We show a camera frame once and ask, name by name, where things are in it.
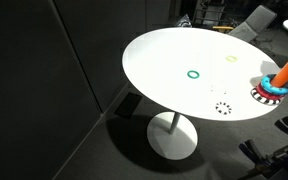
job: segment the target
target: yellow ring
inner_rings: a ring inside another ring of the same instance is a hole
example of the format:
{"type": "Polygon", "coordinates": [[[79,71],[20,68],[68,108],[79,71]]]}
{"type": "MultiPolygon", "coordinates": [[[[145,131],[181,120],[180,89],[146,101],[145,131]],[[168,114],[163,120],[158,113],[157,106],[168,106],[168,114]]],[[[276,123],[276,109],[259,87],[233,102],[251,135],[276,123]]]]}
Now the yellow ring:
{"type": "Polygon", "coordinates": [[[229,62],[236,62],[238,60],[235,56],[226,56],[225,59],[229,62]]]}

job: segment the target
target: dark gray wall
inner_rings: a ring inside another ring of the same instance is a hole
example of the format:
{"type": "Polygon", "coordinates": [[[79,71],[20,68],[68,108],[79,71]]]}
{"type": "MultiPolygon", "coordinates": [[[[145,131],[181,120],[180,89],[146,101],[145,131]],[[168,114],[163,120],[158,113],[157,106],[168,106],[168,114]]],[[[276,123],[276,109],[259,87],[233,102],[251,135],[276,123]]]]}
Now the dark gray wall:
{"type": "Polygon", "coordinates": [[[55,0],[102,111],[126,79],[122,54],[137,36],[167,25],[170,0],[55,0]]]}
{"type": "Polygon", "coordinates": [[[0,179],[51,179],[99,110],[48,0],[0,0],[0,179]]]}

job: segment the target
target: table base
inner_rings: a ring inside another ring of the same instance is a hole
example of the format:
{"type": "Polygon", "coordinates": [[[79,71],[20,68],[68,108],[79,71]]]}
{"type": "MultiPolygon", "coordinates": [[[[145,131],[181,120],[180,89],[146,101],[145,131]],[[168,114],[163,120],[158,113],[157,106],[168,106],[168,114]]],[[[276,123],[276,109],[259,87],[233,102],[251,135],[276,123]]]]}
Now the table base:
{"type": "Polygon", "coordinates": [[[156,115],[147,127],[147,138],[154,151],[171,160],[180,160],[191,155],[198,137],[193,124],[180,115],[174,132],[170,133],[174,112],[156,115]]]}

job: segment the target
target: blue ring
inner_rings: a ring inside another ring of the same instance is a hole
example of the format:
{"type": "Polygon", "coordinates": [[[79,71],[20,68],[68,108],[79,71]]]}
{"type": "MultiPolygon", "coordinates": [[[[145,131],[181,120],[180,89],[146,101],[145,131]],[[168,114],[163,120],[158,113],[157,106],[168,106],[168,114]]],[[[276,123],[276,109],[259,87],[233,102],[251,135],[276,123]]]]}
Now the blue ring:
{"type": "Polygon", "coordinates": [[[261,81],[261,86],[265,91],[275,95],[285,95],[288,93],[288,82],[283,87],[274,87],[271,85],[271,79],[275,77],[275,74],[268,74],[264,76],[261,81]]]}

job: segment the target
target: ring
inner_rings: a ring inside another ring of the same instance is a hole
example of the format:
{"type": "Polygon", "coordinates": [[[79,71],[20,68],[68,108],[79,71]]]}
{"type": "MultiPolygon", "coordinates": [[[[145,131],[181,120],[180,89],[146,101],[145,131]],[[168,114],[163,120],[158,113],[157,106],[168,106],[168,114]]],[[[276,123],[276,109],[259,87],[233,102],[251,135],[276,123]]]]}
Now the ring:
{"type": "Polygon", "coordinates": [[[261,81],[261,86],[265,91],[275,95],[285,95],[288,93],[288,82],[283,87],[274,87],[271,85],[271,79],[275,77],[275,74],[268,74],[264,76],[261,81]]]}
{"type": "Polygon", "coordinates": [[[271,100],[278,100],[278,99],[281,99],[284,97],[284,95],[275,95],[275,94],[272,94],[272,93],[265,91],[264,88],[260,84],[258,86],[256,86],[256,91],[262,97],[265,97],[265,98],[271,99],[271,100]]]}
{"type": "Polygon", "coordinates": [[[226,58],[225,58],[227,61],[229,61],[229,62],[235,62],[235,61],[237,61],[237,57],[235,57],[235,56],[226,56],[226,58]]]}
{"type": "Polygon", "coordinates": [[[198,77],[200,77],[200,74],[197,71],[190,70],[189,72],[187,72],[187,76],[192,79],[197,79],[198,77]]]}

